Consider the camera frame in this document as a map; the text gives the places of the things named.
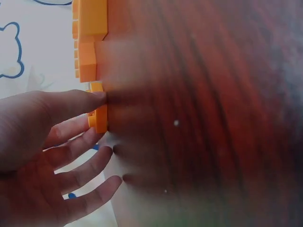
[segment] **orange plastic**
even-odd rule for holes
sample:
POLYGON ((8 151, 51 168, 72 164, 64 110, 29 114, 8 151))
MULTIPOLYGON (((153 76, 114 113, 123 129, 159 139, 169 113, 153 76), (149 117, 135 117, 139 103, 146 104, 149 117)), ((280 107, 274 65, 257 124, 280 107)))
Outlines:
POLYGON ((74 48, 77 49, 78 48, 78 40, 74 41, 74 48))
POLYGON ((75 57, 75 58, 79 58, 79 52, 78 52, 78 50, 75 50, 75 51, 74 51, 74 57, 75 57))
POLYGON ((80 82, 96 81, 97 61, 94 43, 107 35, 107 0, 74 0, 72 2, 72 36, 75 59, 79 59, 80 82))
POLYGON ((80 82, 96 81, 97 62, 94 43, 79 44, 80 82))
POLYGON ((75 69, 79 69, 79 60, 78 59, 75 60, 75 69))
MULTIPOLYGON (((102 83, 91 83, 89 92, 103 91, 102 83)), ((88 114, 89 126, 96 128, 96 133, 107 131, 107 105, 99 107, 97 110, 88 114)))

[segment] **blue toy piece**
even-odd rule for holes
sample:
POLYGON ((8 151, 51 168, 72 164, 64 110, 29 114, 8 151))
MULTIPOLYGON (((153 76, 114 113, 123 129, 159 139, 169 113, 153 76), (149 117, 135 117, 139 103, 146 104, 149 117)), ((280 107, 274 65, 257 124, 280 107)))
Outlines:
POLYGON ((74 194, 74 193, 69 193, 68 194, 68 198, 69 199, 74 199, 74 198, 76 198, 77 196, 74 194))

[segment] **palm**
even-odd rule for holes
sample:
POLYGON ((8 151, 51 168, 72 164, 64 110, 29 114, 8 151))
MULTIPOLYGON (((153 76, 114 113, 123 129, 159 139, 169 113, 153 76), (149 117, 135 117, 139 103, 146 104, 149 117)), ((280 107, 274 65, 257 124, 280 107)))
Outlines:
MULTIPOLYGON (((79 118, 77 124, 73 121, 57 125, 51 130, 45 148, 87 129, 84 118, 79 118)), ((82 187, 101 173, 112 155, 110 148, 101 148, 89 161, 70 172, 54 173, 90 149, 100 138, 101 135, 90 129, 60 147, 38 153, 17 171, 1 175, 1 188, 9 203, 7 222, 12 226, 64 226, 106 203, 121 184, 118 176, 76 199, 64 200, 62 195, 82 187)))

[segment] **orange building block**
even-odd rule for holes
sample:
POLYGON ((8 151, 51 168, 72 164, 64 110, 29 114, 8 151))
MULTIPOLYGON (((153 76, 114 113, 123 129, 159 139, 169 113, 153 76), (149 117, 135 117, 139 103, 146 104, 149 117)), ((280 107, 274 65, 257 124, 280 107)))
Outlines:
POLYGON ((78 40, 74 41, 74 48, 77 49, 78 48, 78 40))
POLYGON ((78 39, 79 37, 79 22, 77 20, 74 20, 72 22, 72 38, 78 39))
POLYGON ((94 43, 79 44, 80 82, 96 81, 97 61, 94 43))
POLYGON ((79 19, 79 0, 72 1, 72 19, 78 20, 79 19))
MULTIPOLYGON (((91 83, 90 92, 103 91, 102 83, 91 83)), ((89 126, 96 128, 96 133, 107 131, 107 105, 88 114, 89 126)))
POLYGON ((78 50, 74 50, 74 58, 79 58, 79 51, 78 50))
POLYGON ((75 69, 79 69, 79 60, 75 59, 75 69))
POLYGON ((76 76, 80 82, 96 81, 94 43, 107 35, 107 0, 74 0, 72 13, 75 69, 79 69, 76 76))
POLYGON ((102 41, 107 35, 107 0, 78 0, 79 41, 102 41))

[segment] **finger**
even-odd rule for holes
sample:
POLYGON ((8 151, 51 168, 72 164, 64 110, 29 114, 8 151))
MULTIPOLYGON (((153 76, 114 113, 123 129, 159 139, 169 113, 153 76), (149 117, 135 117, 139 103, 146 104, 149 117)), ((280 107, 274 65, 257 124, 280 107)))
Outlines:
POLYGON ((103 134, 97 134, 94 128, 83 135, 70 140, 61 147, 43 152, 48 163, 57 170, 76 160, 80 155, 91 149, 101 139, 103 134))
POLYGON ((40 97, 42 115, 50 124, 56 125, 70 118, 89 113, 105 104, 104 92, 90 93, 80 90, 43 93, 40 97))
POLYGON ((80 135, 89 129, 87 116, 72 118, 52 127, 43 149, 48 149, 66 143, 69 139, 80 135))
POLYGON ((102 147, 87 162, 81 166, 56 175, 62 195, 77 190, 98 176, 108 164, 113 151, 109 147, 102 147))
POLYGON ((107 203, 121 183, 122 180, 119 176, 112 176, 92 192, 75 199, 66 200, 66 206, 71 214, 68 223, 94 212, 107 203))

